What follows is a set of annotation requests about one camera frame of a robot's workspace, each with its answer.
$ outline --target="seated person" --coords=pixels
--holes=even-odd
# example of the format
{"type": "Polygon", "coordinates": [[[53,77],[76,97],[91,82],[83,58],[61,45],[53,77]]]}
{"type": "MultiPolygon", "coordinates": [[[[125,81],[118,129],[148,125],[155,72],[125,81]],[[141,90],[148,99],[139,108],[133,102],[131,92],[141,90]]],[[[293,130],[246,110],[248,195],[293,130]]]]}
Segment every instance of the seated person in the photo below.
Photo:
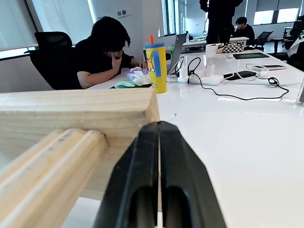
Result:
{"type": "Polygon", "coordinates": [[[247,46],[254,46],[255,45],[255,32],[253,31],[253,28],[247,24],[247,18],[240,17],[237,19],[237,30],[234,33],[233,37],[247,37],[249,40],[247,40],[246,45],[247,46]]]}
{"type": "Polygon", "coordinates": [[[91,36],[76,47],[76,67],[80,85],[86,89],[121,74],[122,68],[147,65],[124,53],[131,39],[125,27],[116,19],[103,17],[93,26],[91,36]]]}

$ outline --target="hand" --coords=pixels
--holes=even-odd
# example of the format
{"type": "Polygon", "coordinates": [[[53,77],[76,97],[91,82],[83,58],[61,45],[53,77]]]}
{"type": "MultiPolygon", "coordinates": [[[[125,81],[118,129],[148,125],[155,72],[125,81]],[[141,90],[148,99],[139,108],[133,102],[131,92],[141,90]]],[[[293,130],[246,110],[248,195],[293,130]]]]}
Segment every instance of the hand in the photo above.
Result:
{"type": "Polygon", "coordinates": [[[139,67],[141,67],[142,69],[148,69],[148,64],[146,63],[139,63],[139,67]]]}
{"type": "Polygon", "coordinates": [[[118,73],[120,65],[122,63],[122,58],[116,59],[114,54],[112,53],[112,68],[115,70],[116,73],[118,73]]]}
{"type": "Polygon", "coordinates": [[[148,68],[148,64],[147,63],[142,63],[142,62],[139,62],[135,59],[132,59],[131,61],[131,67],[134,68],[134,67],[140,67],[142,69],[147,69],[148,68]]]}

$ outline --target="power strip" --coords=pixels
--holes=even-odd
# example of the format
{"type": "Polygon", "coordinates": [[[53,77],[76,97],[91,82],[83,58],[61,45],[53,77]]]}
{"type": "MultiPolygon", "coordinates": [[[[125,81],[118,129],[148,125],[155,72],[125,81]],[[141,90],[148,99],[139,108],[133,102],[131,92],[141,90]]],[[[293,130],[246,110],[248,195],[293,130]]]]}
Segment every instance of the power strip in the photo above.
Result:
{"type": "MultiPolygon", "coordinates": [[[[201,82],[206,86],[218,86],[224,81],[223,75],[214,75],[211,77],[201,77],[201,82]]],[[[179,83],[188,83],[188,78],[178,78],[179,83]]],[[[195,75],[191,75],[189,79],[189,84],[197,84],[200,85],[200,80],[195,75]]]]}

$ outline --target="black pants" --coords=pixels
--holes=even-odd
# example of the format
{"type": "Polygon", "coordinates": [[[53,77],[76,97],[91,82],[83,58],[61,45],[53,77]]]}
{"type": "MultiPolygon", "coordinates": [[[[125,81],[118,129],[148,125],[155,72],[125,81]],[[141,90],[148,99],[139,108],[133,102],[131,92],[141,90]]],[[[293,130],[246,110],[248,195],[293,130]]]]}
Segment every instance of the black pants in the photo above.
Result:
{"type": "Polygon", "coordinates": [[[209,19],[207,44],[229,43],[232,18],[209,19]]]}

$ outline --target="orange straw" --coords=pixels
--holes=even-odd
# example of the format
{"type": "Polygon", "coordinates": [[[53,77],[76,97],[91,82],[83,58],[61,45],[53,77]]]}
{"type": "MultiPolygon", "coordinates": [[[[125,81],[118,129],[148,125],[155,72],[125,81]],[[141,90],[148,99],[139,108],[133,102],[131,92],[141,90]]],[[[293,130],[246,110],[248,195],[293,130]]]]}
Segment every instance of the orange straw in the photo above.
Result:
{"type": "Polygon", "coordinates": [[[151,45],[154,44],[154,37],[153,37],[153,35],[150,35],[150,44],[151,44],[151,45]]]}

